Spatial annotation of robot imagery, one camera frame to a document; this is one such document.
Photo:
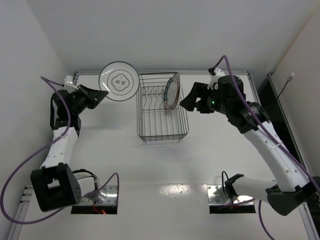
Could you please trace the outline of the metal base plate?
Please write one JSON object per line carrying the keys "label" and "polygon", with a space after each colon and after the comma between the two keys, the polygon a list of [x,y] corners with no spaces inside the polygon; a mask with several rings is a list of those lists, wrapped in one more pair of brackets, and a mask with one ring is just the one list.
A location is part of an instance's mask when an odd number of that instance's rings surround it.
{"label": "metal base plate", "polygon": [[118,205],[118,187],[116,185],[107,185],[99,193],[83,197],[80,202],[80,206],[89,206],[94,203],[97,206],[114,207]]}
{"label": "metal base plate", "polygon": [[206,189],[209,206],[237,206],[254,204],[254,199],[247,195],[229,198],[224,194],[222,185],[207,185]]}

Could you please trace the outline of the white plate teal rim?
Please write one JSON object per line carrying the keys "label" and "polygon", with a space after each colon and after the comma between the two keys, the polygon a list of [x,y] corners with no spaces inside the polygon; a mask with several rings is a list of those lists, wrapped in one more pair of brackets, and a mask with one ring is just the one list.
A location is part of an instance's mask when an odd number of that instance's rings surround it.
{"label": "white plate teal rim", "polygon": [[176,90],[176,81],[171,77],[164,89],[163,104],[165,109],[170,109],[173,106],[176,98]]}

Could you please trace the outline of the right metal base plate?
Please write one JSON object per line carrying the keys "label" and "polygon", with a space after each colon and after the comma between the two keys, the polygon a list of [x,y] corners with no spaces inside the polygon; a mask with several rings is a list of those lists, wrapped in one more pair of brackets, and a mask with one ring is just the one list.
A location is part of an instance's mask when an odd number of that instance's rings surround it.
{"label": "right metal base plate", "polygon": [[206,189],[209,206],[237,206],[254,204],[254,199],[247,195],[229,198],[224,194],[222,185],[207,185]]}

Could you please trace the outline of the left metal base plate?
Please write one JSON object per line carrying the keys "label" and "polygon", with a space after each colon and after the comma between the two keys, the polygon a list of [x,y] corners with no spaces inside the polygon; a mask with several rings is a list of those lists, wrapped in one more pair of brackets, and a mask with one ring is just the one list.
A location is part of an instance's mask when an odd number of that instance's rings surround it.
{"label": "left metal base plate", "polygon": [[99,193],[83,197],[80,202],[80,206],[89,206],[94,203],[97,206],[114,207],[118,205],[118,187],[116,185],[107,185]]}

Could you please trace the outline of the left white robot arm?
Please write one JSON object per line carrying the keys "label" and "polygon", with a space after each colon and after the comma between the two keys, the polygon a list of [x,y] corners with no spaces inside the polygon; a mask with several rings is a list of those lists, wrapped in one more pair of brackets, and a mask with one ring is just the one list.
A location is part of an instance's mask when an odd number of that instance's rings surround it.
{"label": "left white robot arm", "polygon": [[79,204],[82,197],[98,189],[97,177],[76,179],[70,168],[73,147],[80,135],[80,114],[94,109],[108,91],[79,85],[76,90],[53,93],[50,99],[50,127],[53,143],[39,169],[33,170],[30,180],[39,208],[43,212]]}

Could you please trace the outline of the white plate orange sunburst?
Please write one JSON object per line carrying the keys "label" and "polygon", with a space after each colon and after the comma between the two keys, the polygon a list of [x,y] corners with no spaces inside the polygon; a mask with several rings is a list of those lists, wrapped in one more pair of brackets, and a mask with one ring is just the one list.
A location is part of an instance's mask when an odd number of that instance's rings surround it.
{"label": "white plate orange sunburst", "polygon": [[170,85],[167,92],[167,103],[169,104],[170,109],[174,109],[178,103],[180,96],[180,74],[175,72],[174,75],[170,78]]}

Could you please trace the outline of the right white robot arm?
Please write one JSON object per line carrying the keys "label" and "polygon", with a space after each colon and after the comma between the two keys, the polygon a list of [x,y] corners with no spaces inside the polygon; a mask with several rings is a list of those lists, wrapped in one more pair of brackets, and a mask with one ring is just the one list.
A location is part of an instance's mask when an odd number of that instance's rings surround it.
{"label": "right white robot arm", "polygon": [[224,182],[224,190],[231,199],[250,196],[287,216],[317,192],[318,177],[307,175],[290,157],[267,112],[259,103],[246,100],[240,78],[222,76],[213,88],[195,82],[180,106],[189,112],[197,110],[201,114],[217,112],[225,115],[228,122],[252,143],[275,177],[275,180],[265,181],[238,173]]}

